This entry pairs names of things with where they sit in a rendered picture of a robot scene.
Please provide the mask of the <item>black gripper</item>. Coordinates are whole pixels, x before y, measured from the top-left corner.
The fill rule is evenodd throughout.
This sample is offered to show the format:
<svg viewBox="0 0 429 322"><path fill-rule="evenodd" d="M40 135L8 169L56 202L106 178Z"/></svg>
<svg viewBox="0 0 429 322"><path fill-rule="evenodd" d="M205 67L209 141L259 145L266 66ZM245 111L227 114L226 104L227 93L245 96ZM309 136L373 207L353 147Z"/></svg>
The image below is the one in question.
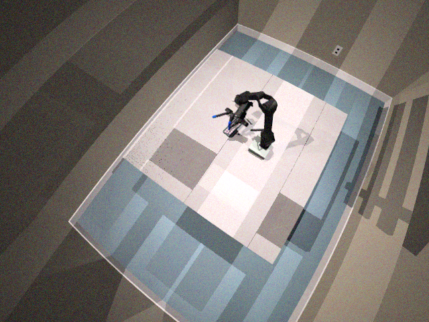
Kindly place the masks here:
<svg viewBox="0 0 429 322"><path fill-rule="evenodd" d="M243 124L243 125L245 125L246 127L248 127L248 123L245 121L245 120L242 120L242 118L243 118L243 115L245 114L245 112L246 112L246 110L244 110L243 108L241 108L240 106L238 107L238 110L235 112L235 113L233 113L233 111L231 110L231 109L229 109L229 108L226 108L225 109L225 111L227 112L227 113L230 113L230 120L229 121L233 121L235 118L237 118L238 120L236 120L233 124L232 124L232 126L231 126L231 128L233 127L233 126L235 126L235 125L237 125L238 123L240 123L240 124ZM235 118L234 118L235 117ZM238 118L239 117L239 118Z"/></svg>

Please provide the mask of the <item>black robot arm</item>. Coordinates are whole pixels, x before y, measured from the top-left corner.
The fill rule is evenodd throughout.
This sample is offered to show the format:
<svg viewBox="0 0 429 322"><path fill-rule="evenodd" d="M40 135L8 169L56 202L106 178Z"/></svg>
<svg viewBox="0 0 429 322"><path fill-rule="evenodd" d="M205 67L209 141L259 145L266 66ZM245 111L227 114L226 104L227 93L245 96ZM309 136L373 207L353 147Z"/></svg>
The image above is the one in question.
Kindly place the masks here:
<svg viewBox="0 0 429 322"><path fill-rule="evenodd" d="M261 104L260 99L266 99L268 101ZM273 123L273 115L277 109L278 103L271 95L265 94L263 91L255 93L245 91L244 93L235 95L234 102L247 111L250 106L253 107L253 103L249 102L251 100L257 100L259 108L265 115L264 130L260 133L261 141L259 146L261 146L264 150L267 150L270 145L275 142L274 134L271 129Z"/></svg>

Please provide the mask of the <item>grey keyboard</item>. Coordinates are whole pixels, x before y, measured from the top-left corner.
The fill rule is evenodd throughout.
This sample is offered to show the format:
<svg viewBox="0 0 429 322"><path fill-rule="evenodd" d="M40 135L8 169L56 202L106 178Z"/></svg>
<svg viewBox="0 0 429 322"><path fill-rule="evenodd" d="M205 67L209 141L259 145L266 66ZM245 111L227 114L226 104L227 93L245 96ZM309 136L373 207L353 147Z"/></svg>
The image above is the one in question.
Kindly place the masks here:
<svg viewBox="0 0 429 322"><path fill-rule="evenodd" d="M237 118L234 120L234 121L232 121L231 122L231 126L232 126L232 124L236 121L236 120L238 120ZM238 123L237 125L235 125L235 126L233 126L230 130L228 129L228 127L229 126L227 126L224 130L223 130L223 133L225 134L225 135L227 135L228 137L230 137L240 126L241 126L242 124L240 124L240 123Z"/></svg>

